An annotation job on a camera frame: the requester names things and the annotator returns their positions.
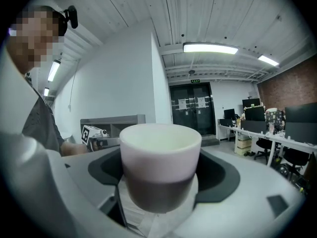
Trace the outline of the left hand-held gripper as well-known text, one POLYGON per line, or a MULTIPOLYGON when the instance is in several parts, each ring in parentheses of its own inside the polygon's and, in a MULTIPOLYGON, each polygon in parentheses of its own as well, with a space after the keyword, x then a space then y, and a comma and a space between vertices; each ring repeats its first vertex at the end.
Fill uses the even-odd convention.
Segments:
POLYGON ((89 138, 94 138, 99 148, 110 148, 120 145, 119 138, 110 137, 105 129, 84 125, 81 134, 82 143, 87 146, 89 138))

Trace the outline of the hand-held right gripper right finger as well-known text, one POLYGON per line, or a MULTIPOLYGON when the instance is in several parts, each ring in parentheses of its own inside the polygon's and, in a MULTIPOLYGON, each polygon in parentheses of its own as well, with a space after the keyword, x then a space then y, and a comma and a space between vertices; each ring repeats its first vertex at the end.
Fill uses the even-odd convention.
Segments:
POLYGON ((296 216, 304 196, 263 164, 201 150, 198 192, 175 238, 275 238, 296 216))

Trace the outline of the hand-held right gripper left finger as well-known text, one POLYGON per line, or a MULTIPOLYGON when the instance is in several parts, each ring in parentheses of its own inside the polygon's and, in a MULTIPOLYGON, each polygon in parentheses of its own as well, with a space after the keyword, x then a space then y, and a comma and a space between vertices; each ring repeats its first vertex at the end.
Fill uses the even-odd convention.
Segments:
POLYGON ((85 198, 112 221, 127 228, 118 189, 123 175, 119 147, 63 159, 85 198))

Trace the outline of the person's left hand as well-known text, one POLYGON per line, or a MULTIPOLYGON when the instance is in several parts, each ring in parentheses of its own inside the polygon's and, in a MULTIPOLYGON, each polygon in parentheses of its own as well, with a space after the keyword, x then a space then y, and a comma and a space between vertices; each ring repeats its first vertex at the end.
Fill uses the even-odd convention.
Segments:
POLYGON ((87 142, 87 149, 89 152, 99 151, 99 147, 94 138, 89 138, 87 142))

